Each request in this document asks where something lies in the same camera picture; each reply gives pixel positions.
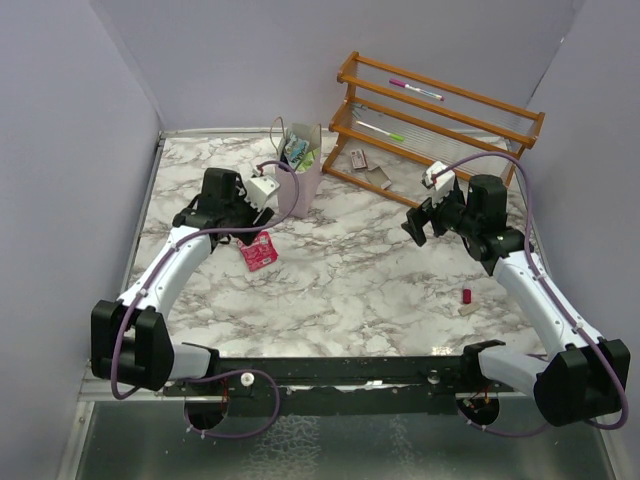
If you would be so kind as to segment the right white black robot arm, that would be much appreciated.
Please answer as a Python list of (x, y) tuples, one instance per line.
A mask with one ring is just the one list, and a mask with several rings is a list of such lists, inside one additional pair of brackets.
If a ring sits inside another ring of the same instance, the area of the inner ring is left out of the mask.
[(533, 398), (556, 427), (613, 413), (627, 417), (628, 348), (588, 325), (543, 270), (527, 236), (508, 226), (502, 180), (476, 175), (462, 191), (448, 171), (427, 172), (423, 182), (432, 195), (407, 212), (403, 229), (417, 245), (426, 241), (426, 225), (435, 236), (457, 234), (469, 256), (516, 301), (547, 354), (540, 360), (498, 340), (468, 345), (459, 367), (461, 383), (472, 391), (503, 383)]

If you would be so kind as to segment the grey blue snack packet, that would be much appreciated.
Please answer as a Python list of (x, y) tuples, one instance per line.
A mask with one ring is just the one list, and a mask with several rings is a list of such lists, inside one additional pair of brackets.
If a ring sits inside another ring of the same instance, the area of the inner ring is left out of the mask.
[(285, 162), (292, 168), (296, 169), (298, 165), (304, 160), (307, 154), (310, 142), (289, 132), (286, 136), (285, 145), (282, 150), (282, 155)]

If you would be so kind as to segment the pink paper bag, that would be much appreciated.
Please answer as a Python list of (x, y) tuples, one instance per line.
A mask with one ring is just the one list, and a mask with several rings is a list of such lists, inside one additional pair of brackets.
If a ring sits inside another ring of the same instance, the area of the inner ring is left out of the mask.
[[(282, 155), (286, 136), (289, 132), (308, 140), (310, 142), (308, 151), (322, 147), (321, 125), (309, 126), (301, 123), (292, 123), (289, 126), (284, 124), (281, 117), (277, 117), (271, 125), (269, 137), (276, 152), (276, 159), (288, 165)], [(278, 208), (281, 214), (285, 214), (290, 208), (292, 217), (305, 218), (315, 198), (320, 180), (322, 166), (321, 157), (317, 158), (314, 165), (304, 173), (298, 173), (297, 168), (292, 169), (293, 174), (282, 167), (275, 167), (275, 177), (280, 184), (277, 192)]]

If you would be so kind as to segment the green snack packet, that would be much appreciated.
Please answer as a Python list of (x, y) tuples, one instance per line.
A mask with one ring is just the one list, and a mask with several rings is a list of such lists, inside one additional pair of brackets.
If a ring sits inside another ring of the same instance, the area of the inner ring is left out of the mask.
[(306, 152), (297, 167), (298, 173), (304, 173), (308, 171), (315, 163), (317, 158), (321, 157), (321, 149), (315, 148)]

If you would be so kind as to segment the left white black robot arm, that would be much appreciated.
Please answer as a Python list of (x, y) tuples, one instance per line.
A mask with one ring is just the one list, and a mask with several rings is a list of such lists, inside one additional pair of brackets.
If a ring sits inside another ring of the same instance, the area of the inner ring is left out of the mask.
[(152, 391), (186, 379), (206, 395), (220, 385), (212, 350), (174, 343), (166, 319), (192, 274), (224, 238), (249, 245), (272, 219), (266, 203), (280, 185), (260, 173), (244, 180), (223, 168), (206, 170), (200, 193), (174, 216), (168, 238), (141, 277), (91, 312), (91, 370), (112, 384)]

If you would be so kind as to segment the pink snack packet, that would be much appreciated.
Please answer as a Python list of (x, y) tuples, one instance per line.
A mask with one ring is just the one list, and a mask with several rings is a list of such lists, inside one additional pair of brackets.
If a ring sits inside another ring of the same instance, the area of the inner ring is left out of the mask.
[(237, 246), (250, 272), (271, 265), (278, 259), (278, 252), (266, 231), (259, 233), (250, 245), (238, 240)]

